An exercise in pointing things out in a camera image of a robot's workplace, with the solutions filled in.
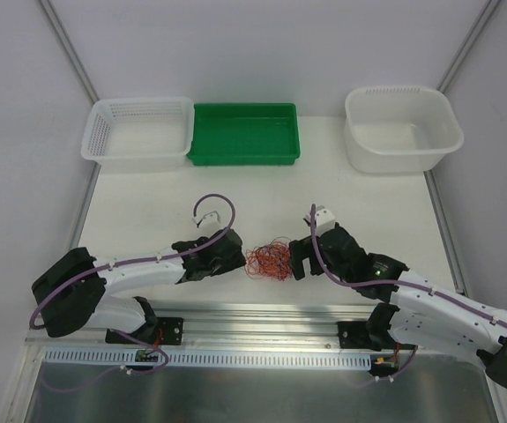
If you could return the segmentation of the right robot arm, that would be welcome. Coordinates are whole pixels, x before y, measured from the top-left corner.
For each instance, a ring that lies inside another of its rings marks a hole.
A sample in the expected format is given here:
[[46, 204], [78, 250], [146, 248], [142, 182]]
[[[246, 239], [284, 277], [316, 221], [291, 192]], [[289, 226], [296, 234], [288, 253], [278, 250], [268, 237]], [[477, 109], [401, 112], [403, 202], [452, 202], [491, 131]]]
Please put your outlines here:
[[289, 244], [295, 279], [326, 275], [377, 301], [369, 319], [340, 336], [374, 351], [421, 346], [467, 361], [507, 389], [507, 310], [444, 290], [385, 255], [368, 253], [339, 224]]

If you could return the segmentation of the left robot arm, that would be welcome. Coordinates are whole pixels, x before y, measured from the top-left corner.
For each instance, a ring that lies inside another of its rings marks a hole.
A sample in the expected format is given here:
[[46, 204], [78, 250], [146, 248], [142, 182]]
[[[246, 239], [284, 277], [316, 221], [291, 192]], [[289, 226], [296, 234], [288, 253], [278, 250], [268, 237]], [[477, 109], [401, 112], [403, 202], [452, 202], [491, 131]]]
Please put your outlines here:
[[243, 267], [242, 239], [233, 229], [178, 241], [160, 255], [100, 260], [75, 248], [32, 285], [37, 309], [30, 324], [50, 338], [85, 328], [104, 329], [108, 344], [160, 341], [160, 319], [143, 296], [123, 293], [148, 286], [178, 286]]

